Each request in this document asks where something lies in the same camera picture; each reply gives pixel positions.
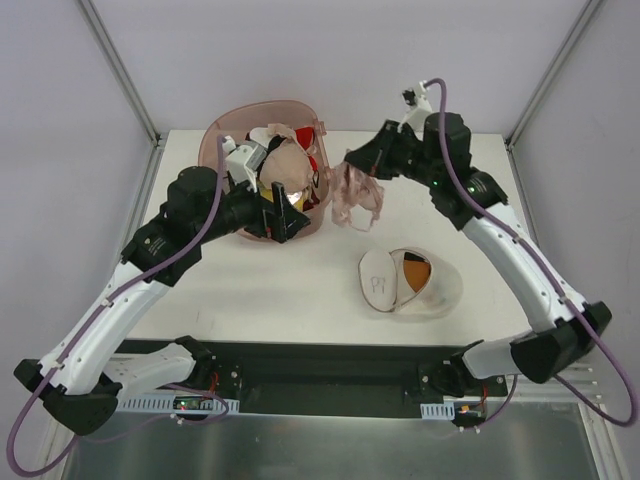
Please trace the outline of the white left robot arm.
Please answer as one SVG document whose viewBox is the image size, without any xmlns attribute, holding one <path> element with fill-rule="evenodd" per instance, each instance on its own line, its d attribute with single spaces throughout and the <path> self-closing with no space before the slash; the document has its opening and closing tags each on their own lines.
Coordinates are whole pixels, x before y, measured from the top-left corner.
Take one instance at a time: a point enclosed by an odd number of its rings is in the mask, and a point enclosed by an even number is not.
<svg viewBox="0 0 640 480">
<path fill-rule="evenodd" d="M 22 360 L 15 377 L 45 410 L 78 436 L 100 429 L 129 398 L 169 384 L 207 390 L 212 353 L 190 336 L 132 361 L 112 356 L 146 312 L 202 258 L 203 244 L 246 230 L 285 243 L 310 223 L 275 183 L 271 198 L 248 181 L 223 190 L 217 172 L 182 170 L 159 212 L 140 227 L 92 310 L 40 360 Z"/>
</svg>

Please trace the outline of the orange bra black trim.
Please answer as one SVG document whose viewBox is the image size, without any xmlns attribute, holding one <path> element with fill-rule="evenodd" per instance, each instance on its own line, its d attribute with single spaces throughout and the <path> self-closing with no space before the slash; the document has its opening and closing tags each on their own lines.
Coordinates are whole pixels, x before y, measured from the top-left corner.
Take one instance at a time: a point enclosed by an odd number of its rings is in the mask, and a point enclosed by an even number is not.
<svg viewBox="0 0 640 480">
<path fill-rule="evenodd" d="M 431 278 L 431 263 L 414 253 L 405 252 L 402 260 L 404 278 L 415 293 L 420 293 Z"/>
</svg>

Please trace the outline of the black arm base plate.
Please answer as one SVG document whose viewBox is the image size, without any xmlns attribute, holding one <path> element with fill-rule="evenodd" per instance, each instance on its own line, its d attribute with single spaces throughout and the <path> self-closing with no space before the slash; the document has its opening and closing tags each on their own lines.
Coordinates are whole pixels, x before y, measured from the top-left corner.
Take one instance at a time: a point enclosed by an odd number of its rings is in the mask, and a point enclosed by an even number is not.
<svg viewBox="0 0 640 480">
<path fill-rule="evenodd" d="M 245 414 L 418 418 L 451 347 L 213 342 L 217 392 Z"/>
</svg>

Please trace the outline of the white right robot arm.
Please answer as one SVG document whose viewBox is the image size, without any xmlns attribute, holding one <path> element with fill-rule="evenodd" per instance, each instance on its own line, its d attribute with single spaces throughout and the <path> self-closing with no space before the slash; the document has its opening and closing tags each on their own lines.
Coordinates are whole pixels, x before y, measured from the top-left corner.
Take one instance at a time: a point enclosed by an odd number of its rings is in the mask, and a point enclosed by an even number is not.
<svg viewBox="0 0 640 480">
<path fill-rule="evenodd" d="M 376 179 L 404 176 L 426 186 L 436 210 L 484 253 L 524 310 L 528 333 L 478 341 L 456 355 L 450 382 L 466 395 L 494 375 L 547 382 L 589 353 L 612 318 L 604 302 L 588 302 L 531 244 L 506 193 L 472 166 L 471 137 L 456 113 L 446 114 L 443 126 L 436 114 L 428 116 L 421 137 L 388 120 L 372 140 L 344 157 Z"/>
</svg>

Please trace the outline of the pink bra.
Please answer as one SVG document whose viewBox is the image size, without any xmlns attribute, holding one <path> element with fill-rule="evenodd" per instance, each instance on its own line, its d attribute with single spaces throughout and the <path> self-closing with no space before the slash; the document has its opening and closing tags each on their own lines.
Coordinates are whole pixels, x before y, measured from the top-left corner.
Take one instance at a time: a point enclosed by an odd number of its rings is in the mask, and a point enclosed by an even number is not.
<svg viewBox="0 0 640 480">
<path fill-rule="evenodd" d="M 346 161 L 331 171 L 331 220 L 339 227 L 351 227 L 360 232 L 369 232 L 380 219 L 384 202 L 384 188 L 375 178 L 367 175 Z M 360 207 L 370 213 L 366 226 L 353 222 L 353 210 Z"/>
</svg>

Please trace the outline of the white mesh laundry bag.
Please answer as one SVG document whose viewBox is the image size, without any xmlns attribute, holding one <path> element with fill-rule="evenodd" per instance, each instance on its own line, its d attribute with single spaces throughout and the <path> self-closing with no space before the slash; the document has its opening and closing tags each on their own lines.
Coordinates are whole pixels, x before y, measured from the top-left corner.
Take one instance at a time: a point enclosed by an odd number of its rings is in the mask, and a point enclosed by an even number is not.
<svg viewBox="0 0 640 480">
<path fill-rule="evenodd" d="M 442 318 L 463 295 L 459 271 L 417 247 L 367 251 L 359 261 L 358 277 L 366 303 L 383 313 Z"/>
</svg>

